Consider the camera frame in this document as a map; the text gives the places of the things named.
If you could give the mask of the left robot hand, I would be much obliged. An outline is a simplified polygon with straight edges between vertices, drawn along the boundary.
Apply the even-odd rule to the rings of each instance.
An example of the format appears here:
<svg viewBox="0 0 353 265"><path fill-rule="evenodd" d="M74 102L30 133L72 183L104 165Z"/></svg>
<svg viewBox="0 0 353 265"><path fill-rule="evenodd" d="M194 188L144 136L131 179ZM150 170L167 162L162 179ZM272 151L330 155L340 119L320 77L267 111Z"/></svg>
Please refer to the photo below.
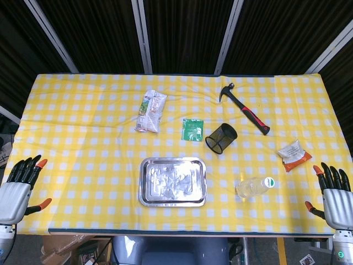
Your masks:
<svg viewBox="0 0 353 265"><path fill-rule="evenodd" d="M47 198L42 203L28 206L31 193L39 173L47 163L41 155L21 160L12 168L8 179L1 185L1 224L15 225L24 216L42 211L52 201Z"/></svg>

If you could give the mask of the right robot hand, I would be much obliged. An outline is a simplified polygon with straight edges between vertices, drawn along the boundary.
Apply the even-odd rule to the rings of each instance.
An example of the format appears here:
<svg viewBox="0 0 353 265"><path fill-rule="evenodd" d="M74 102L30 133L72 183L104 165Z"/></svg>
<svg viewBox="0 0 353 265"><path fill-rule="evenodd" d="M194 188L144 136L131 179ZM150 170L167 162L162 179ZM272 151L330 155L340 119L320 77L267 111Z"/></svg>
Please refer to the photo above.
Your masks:
<svg viewBox="0 0 353 265"><path fill-rule="evenodd" d="M343 169L336 169L324 162L313 166L323 198L324 210L318 210L309 201L307 210L335 230L352 230L352 190L349 178Z"/></svg>

